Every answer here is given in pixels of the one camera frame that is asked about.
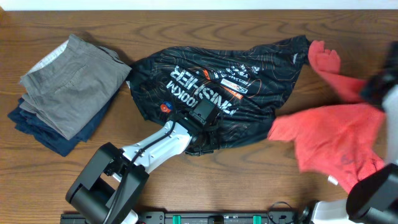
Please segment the black cycling jersey orange lines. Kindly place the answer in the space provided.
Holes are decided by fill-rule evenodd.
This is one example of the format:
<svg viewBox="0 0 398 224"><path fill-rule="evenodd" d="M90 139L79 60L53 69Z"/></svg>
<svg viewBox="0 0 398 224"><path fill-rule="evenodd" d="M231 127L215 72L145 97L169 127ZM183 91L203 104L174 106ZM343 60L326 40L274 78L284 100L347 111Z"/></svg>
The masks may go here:
<svg viewBox="0 0 398 224"><path fill-rule="evenodd" d="M220 149L241 147L267 137L309 47L303 35L249 50L169 47L136 61L126 81L144 119L161 125L210 100L221 119Z"/></svg>

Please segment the red printed t-shirt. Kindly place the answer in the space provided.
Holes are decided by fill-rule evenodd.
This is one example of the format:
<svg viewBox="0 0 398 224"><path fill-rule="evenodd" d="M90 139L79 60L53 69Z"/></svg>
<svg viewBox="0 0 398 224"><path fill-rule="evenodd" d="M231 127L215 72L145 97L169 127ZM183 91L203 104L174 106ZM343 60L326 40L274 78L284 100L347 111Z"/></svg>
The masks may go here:
<svg viewBox="0 0 398 224"><path fill-rule="evenodd" d="M308 59L344 103L279 116L267 138L294 142L300 172L329 175L350 192L359 181L384 167L373 145L385 114L360 97L365 80L340 75L340 56L326 49L323 41L310 44Z"/></svg>

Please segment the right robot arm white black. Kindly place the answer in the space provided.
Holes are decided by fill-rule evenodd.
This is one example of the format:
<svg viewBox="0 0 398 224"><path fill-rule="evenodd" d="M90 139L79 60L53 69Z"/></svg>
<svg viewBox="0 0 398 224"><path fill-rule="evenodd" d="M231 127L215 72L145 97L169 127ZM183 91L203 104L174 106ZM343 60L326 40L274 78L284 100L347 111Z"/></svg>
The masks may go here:
<svg viewBox="0 0 398 224"><path fill-rule="evenodd" d="M397 42L392 42L377 75L359 95L382 111L387 121L386 165L359 181L346 200L317 202L311 223L397 223Z"/></svg>

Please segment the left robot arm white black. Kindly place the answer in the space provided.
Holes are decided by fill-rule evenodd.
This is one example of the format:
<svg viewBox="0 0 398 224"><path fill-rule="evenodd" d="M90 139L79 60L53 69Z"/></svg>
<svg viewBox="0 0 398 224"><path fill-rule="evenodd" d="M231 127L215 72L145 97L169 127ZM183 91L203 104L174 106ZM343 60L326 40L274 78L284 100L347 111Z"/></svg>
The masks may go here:
<svg viewBox="0 0 398 224"><path fill-rule="evenodd" d="M102 145L66 194L66 201L87 223L137 223L133 210L149 174L166 160L213 132L219 116L201 117L193 111L178 114L148 138L117 148Z"/></svg>

